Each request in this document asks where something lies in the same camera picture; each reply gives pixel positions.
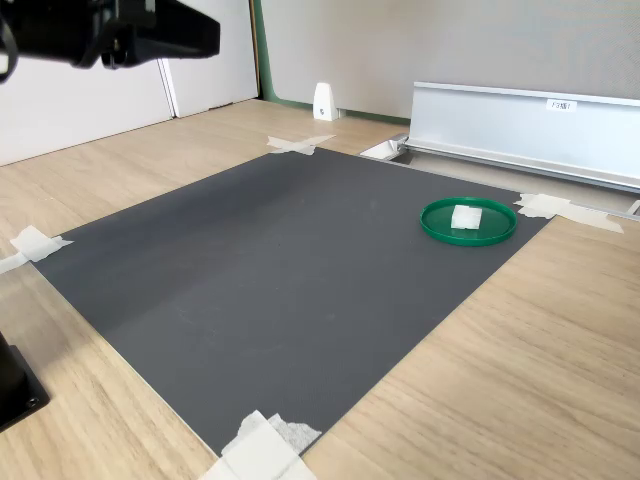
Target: tape strip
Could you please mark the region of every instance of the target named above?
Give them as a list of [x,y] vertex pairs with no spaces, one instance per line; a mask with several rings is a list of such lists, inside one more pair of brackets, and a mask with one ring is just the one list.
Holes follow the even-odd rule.
[[616,222],[609,220],[605,212],[579,207],[578,205],[572,204],[571,201],[566,198],[552,197],[544,194],[531,195],[527,193],[520,194],[520,197],[522,198],[514,203],[515,205],[522,206],[522,208],[518,210],[518,213],[527,217],[553,218],[555,215],[560,215],[577,223],[591,225],[592,227],[602,228],[611,232],[624,233],[622,227]]
[[269,137],[267,145],[276,147],[278,150],[274,150],[271,153],[286,153],[286,152],[298,152],[304,155],[313,155],[316,149],[316,145],[322,143],[335,135],[325,135],[324,137],[311,137],[300,142],[289,142],[288,140],[282,140],[281,138]]
[[49,238],[33,225],[22,230],[13,240],[9,240],[18,253],[0,260],[0,274],[18,268],[28,261],[39,262],[57,252],[62,247],[72,244],[62,237]]
[[284,422],[280,415],[267,421],[256,410],[200,480],[315,480],[298,455],[319,435],[308,425]]

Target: label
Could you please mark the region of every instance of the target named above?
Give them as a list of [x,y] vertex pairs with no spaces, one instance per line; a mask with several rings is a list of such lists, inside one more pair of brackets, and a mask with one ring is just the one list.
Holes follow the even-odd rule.
[[578,108],[578,102],[572,102],[570,100],[547,100],[547,110],[553,110],[554,112],[573,113]]

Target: green dish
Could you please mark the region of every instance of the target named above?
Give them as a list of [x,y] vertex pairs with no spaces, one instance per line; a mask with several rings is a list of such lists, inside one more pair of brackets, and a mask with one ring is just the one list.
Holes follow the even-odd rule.
[[[456,205],[482,208],[478,230],[451,228],[451,216]],[[518,218],[506,205],[487,198],[452,197],[427,205],[420,215],[420,224],[425,232],[441,242],[465,247],[484,247],[511,237],[518,225]]]

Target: white stand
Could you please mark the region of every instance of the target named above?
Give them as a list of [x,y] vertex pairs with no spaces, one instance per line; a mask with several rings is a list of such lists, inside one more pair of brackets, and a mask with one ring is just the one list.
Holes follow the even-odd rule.
[[338,109],[333,103],[331,85],[328,83],[319,83],[316,87],[316,94],[313,97],[313,118],[329,122],[339,118]]

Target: wooden table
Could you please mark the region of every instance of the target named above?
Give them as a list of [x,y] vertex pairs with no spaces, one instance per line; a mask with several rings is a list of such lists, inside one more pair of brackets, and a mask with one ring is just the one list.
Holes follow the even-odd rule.
[[[0,168],[0,255],[271,150],[402,127],[248,101]],[[640,223],[554,219],[304,456],[319,479],[640,478]],[[215,454],[31,265],[0,330],[51,403],[0,434],[2,479],[197,479]]]

